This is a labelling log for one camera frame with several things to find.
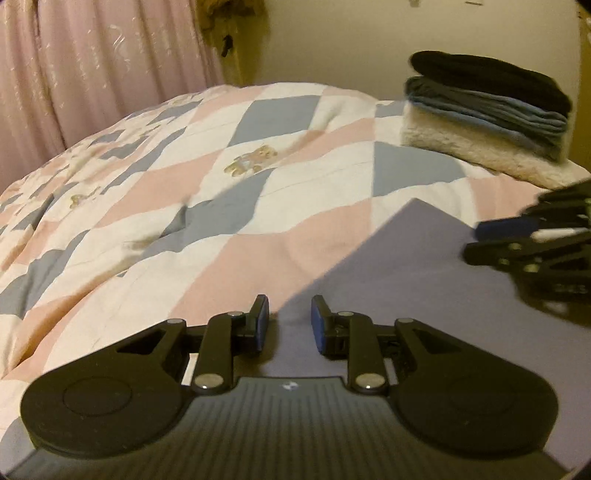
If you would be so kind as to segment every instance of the patchwork quilt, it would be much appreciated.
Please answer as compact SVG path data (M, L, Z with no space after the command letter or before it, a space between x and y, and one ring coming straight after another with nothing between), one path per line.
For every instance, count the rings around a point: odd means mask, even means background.
M214 87L136 112L9 187L0 437L43 372L258 293L277 311L412 199L473 226L542 191L400 146L403 108L317 84Z

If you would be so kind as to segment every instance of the beige wall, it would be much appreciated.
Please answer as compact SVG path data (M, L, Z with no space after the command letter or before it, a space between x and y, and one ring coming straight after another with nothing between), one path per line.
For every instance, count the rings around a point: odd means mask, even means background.
M445 50L497 57L554 77L576 98L574 0L265 0L268 20L236 33L245 83L308 81L402 97L408 57Z

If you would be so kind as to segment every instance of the gray plastic base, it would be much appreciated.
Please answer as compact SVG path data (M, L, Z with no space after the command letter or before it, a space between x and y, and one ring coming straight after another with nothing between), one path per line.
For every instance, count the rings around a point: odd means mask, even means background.
M102 460L37 450L8 478L557 480L563 475L542 452L496 461L441 452L412 436L386 399L352 393L340 378L242 378L226 394L195 399L179 424L140 450Z

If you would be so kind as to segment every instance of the blue folded cloth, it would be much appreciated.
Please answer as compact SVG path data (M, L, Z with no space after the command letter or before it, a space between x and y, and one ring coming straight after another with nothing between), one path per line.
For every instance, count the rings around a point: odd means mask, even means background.
M439 84L426 77L407 80L408 100L419 108L502 134L549 160L560 159L568 119L522 100Z
M408 101L417 108L423 109L427 112L445 116L447 118L460 121L469 125L474 125L476 127L488 130L489 132L499 134L504 138L507 138L510 141L512 141L515 145L525 148L526 150L529 150L542 158L551 160L552 162L559 162L561 160L560 154L562 149L559 145L551 145L546 142L536 142L528 136L522 134L521 132L510 130L508 128L499 127L499 125L493 124L491 122L477 118L475 116L465 115L463 113L458 113L441 108L435 108L430 105L425 105L424 103L421 103L419 101L412 100L411 98L409 98Z

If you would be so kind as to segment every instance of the pink curtain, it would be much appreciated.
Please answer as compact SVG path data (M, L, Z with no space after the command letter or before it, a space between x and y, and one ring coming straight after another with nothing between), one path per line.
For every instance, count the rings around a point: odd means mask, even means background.
M191 0L4 0L0 9L0 190L132 112L222 82Z
M0 192L65 150L39 60L35 4L0 3Z

